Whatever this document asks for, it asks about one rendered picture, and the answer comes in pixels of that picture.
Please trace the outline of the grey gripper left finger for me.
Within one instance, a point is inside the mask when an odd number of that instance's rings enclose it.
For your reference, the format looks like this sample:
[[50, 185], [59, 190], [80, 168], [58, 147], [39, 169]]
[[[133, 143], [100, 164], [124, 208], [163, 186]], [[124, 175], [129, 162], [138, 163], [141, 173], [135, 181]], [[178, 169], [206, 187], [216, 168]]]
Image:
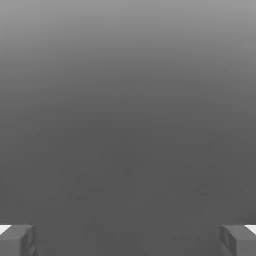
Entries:
[[36, 226], [0, 224], [0, 256], [38, 256]]

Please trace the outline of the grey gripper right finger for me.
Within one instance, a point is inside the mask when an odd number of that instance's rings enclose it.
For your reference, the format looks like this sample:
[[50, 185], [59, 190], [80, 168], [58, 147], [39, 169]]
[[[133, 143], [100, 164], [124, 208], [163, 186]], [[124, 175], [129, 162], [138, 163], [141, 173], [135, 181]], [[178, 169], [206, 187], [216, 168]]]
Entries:
[[256, 224], [221, 225], [218, 235], [223, 256], [256, 256]]

